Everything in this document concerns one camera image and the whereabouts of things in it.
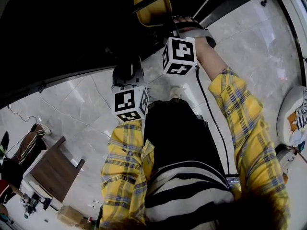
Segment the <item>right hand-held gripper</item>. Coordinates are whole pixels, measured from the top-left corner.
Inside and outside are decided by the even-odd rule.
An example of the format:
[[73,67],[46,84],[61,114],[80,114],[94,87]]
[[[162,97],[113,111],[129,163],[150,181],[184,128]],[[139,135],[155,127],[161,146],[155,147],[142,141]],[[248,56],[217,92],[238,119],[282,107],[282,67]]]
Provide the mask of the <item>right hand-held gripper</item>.
[[207,29],[179,32],[173,26],[171,36],[166,40],[162,53],[163,73],[169,75],[187,75],[197,66],[195,39],[204,37],[214,48],[216,42]]

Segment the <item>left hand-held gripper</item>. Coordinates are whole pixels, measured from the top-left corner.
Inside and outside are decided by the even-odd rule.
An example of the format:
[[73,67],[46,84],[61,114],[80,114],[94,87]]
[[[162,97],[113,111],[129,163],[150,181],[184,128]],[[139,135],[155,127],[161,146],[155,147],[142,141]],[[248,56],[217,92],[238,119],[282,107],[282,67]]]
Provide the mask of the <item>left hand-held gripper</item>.
[[140,57],[117,65],[112,77],[112,114],[122,123],[144,119],[150,96]]

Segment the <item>yellow plastic tray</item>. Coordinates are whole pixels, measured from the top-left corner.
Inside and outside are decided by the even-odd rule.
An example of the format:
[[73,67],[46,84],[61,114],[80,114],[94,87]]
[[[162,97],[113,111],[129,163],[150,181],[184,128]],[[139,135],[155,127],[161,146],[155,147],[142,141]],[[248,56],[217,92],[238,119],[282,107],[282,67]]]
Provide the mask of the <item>yellow plastic tray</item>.
[[[133,0],[134,5],[143,0]],[[145,27],[162,26],[172,15],[170,0],[157,0],[136,12],[139,22]]]

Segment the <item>person's right forearm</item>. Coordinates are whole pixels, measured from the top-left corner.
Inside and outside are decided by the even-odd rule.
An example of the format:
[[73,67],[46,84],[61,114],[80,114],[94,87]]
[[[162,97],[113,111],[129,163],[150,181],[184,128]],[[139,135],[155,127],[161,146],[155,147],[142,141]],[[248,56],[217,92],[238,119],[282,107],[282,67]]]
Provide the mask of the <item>person's right forearm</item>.
[[204,37],[195,40],[196,56],[211,80],[209,91],[224,115],[234,146],[241,193],[236,195],[244,229],[287,230],[290,209],[279,161],[262,104]]

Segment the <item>person's left forearm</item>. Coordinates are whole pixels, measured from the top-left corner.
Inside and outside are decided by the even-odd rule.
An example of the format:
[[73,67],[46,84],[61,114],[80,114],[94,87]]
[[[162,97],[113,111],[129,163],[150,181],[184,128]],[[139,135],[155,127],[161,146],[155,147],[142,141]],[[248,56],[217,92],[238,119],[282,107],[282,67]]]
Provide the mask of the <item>person's left forearm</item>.
[[108,141],[101,170],[100,228],[132,219],[145,224],[145,198],[154,165],[154,145],[143,140],[139,120],[118,125]]

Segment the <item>person's right hand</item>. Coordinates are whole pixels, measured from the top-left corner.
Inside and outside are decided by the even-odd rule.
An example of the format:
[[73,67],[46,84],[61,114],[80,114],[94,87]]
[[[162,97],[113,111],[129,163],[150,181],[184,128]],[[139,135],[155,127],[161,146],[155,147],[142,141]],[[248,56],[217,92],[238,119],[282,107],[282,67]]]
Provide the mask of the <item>person's right hand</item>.
[[181,33],[198,29],[203,30],[203,27],[196,20],[188,16],[175,16],[173,18],[173,22],[175,24],[176,29]]

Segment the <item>person's pale shoe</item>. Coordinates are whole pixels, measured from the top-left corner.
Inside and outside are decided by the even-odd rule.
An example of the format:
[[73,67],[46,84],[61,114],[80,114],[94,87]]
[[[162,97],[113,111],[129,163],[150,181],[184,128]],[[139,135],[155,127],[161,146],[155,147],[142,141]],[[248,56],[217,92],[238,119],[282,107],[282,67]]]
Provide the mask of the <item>person's pale shoe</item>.
[[170,90],[169,99],[182,99],[182,91],[181,88],[178,86],[174,86]]
[[46,125],[44,125],[42,123],[39,123],[38,125],[43,128],[43,130],[44,130],[46,135],[51,135],[52,134],[52,132],[51,132],[51,130],[50,130],[50,128],[48,126],[46,126]]

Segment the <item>person's black skirt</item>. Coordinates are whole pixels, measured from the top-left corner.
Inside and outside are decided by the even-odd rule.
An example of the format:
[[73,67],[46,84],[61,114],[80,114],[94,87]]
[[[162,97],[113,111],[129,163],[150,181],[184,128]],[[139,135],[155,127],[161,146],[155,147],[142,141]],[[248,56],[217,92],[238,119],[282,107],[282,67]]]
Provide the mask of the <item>person's black skirt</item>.
[[172,164],[195,161],[218,172],[225,180],[224,169],[208,124],[181,99],[155,101],[148,106],[144,141],[154,146],[154,166],[151,179],[158,170]]

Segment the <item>dark wooden table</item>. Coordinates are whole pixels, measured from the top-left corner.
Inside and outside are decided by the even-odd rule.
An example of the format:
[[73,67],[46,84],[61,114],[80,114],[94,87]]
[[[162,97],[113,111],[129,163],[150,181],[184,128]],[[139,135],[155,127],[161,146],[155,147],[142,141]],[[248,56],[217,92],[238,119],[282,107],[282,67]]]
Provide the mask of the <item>dark wooden table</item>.
[[76,166],[71,163],[60,150],[65,141],[61,137],[30,171],[39,185],[61,203],[85,163],[84,159]]

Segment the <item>person's striped shirt torso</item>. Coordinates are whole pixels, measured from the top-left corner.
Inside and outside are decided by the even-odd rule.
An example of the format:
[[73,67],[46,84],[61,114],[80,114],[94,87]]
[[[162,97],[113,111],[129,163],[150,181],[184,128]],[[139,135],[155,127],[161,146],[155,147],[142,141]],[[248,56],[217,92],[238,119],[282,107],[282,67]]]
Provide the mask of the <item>person's striped shirt torso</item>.
[[215,168],[179,162],[152,176],[144,215],[153,230],[217,230],[218,205],[233,200],[226,178]]

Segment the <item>grey round pouf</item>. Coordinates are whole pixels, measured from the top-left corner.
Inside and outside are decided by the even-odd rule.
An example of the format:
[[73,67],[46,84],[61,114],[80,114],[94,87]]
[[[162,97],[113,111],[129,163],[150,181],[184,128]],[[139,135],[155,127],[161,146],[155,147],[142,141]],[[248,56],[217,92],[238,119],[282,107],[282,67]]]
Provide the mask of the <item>grey round pouf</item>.
[[285,96],[277,117],[276,130],[281,143],[295,147],[307,138],[307,125],[298,129],[296,109],[302,105],[304,86],[293,87]]

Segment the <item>brown cardboard box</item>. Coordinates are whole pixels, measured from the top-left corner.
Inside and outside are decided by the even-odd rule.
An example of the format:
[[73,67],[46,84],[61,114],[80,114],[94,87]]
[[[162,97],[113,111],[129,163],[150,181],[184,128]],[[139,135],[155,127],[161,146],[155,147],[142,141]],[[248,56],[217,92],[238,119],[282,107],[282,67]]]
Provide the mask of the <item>brown cardboard box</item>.
[[57,219],[66,225],[74,226],[81,223],[83,214],[71,206],[62,206],[58,211]]

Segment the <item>black screen device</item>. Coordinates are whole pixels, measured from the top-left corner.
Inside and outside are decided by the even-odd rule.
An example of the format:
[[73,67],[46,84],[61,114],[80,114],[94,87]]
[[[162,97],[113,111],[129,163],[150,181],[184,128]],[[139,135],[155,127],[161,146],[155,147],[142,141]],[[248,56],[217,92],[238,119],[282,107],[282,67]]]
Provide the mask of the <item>black screen device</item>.
[[229,189],[232,190],[233,188],[238,188],[240,189],[240,179],[238,174],[227,174],[225,176]]

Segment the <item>black and white striped cloth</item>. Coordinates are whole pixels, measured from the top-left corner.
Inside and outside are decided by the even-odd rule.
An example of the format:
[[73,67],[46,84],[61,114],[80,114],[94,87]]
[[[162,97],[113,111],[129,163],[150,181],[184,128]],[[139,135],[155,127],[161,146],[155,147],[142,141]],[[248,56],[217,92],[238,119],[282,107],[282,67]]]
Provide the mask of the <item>black and white striped cloth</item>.
[[296,113],[296,125],[300,130],[307,125],[307,89],[303,91],[303,102],[300,107],[295,111]]

